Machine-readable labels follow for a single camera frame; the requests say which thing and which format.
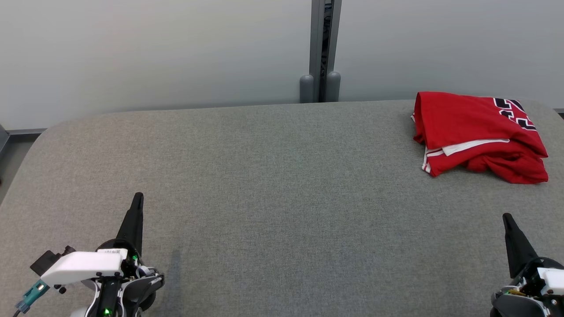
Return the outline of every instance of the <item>floor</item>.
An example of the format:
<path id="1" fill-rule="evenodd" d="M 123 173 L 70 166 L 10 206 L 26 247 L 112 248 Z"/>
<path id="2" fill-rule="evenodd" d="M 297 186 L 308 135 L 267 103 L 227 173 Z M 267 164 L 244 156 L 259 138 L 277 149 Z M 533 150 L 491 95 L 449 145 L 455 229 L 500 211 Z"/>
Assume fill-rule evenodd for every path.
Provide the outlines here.
<path id="1" fill-rule="evenodd" d="M 0 204 L 20 168 L 21 162 L 38 136 L 39 134 L 12 135 L 0 152 L 0 181 L 2 182 L 0 184 Z"/>

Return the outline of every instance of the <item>red fabric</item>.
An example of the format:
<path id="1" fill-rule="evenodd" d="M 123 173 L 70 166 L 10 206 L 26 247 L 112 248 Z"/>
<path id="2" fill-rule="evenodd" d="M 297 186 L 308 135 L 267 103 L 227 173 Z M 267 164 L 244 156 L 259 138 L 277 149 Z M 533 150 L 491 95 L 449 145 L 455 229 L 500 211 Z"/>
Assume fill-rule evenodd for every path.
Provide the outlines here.
<path id="1" fill-rule="evenodd" d="M 476 172 L 490 169 L 510 183 L 548 181 L 541 160 L 548 157 L 547 151 L 517 100 L 421 92 L 413 116 L 413 139 L 428 149 L 473 140 L 509 139 L 508 143 L 481 144 L 449 156 L 429 156 L 429 173 L 434 177 L 463 165 Z"/>

